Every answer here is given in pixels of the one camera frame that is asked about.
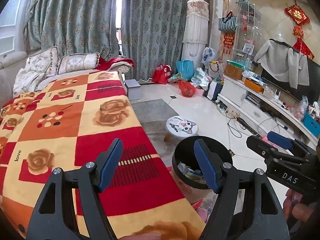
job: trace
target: trash can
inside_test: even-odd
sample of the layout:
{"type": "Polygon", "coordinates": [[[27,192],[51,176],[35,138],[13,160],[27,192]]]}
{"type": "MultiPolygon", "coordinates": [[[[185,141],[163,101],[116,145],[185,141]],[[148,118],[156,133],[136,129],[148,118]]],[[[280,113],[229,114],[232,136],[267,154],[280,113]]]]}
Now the trash can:
{"type": "Polygon", "coordinates": [[[183,175],[183,173],[178,168],[178,164],[181,162],[187,166],[190,166],[190,168],[193,170],[200,170],[193,150],[194,143],[198,139],[202,139],[206,143],[209,150],[211,152],[217,153],[223,162],[229,162],[232,164],[232,157],[227,148],[215,139],[198,135],[185,138],[180,143],[178,143],[172,156],[173,170],[171,172],[171,175],[185,198],[191,204],[204,198],[212,191],[206,184],[195,182],[183,175]]]}

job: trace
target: gray rug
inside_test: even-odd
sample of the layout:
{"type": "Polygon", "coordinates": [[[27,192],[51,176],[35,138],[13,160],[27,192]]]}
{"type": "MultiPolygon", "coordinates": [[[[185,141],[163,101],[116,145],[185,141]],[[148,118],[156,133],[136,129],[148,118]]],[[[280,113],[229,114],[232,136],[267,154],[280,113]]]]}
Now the gray rug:
{"type": "MultiPolygon", "coordinates": [[[[165,123],[170,117],[179,114],[162,99],[133,103],[132,107],[144,131],[166,167],[172,166],[173,152],[181,140],[172,137],[169,142],[163,141],[166,134],[165,123]]],[[[203,198],[201,207],[210,212],[216,202],[217,196],[218,195],[213,192],[209,193],[203,198]]],[[[235,213],[241,212],[243,199],[244,190],[239,190],[235,213]]]]}

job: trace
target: stool leg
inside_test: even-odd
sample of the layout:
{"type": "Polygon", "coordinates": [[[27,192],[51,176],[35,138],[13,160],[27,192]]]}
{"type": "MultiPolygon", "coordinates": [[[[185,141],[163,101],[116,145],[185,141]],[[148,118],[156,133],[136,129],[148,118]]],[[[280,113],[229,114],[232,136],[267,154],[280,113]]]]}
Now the stool leg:
{"type": "Polygon", "coordinates": [[[170,141],[171,136],[172,136],[172,135],[171,135],[170,133],[167,133],[167,134],[165,135],[165,137],[164,137],[163,140],[164,140],[165,142],[168,142],[168,141],[170,141]]]}

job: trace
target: striped bag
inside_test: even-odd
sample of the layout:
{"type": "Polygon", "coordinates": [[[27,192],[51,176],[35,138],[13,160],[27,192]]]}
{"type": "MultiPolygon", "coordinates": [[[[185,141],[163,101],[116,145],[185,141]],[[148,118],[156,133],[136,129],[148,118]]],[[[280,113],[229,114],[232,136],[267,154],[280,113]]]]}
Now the striped bag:
{"type": "Polygon", "coordinates": [[[219,31],[224,33],[235,33],[237,28],[237,17],[230,11],[227,17],[219,18],[219,31]]]}

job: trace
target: human hand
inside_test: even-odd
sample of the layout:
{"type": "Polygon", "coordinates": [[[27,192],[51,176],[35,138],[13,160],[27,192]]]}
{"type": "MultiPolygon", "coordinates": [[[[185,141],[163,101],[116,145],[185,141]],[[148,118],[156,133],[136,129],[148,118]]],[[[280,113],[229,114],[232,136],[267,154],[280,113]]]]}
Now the human hand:
{"type": "Polygon", "coordinates": [[[295,219],[306,222],[309,216],[312,214],[313,209],[301,204],[302,195],[298,192],[288,189],[286,199],[283,202],[283,213],[284,217],[287,220],[290,215],[295,219]]]}
{"type": "Polygon", "coordinates": [[[121,240],[160,240],[161,233],[144,233],[142,235],[137,236],[123,236],[121,240]]]}

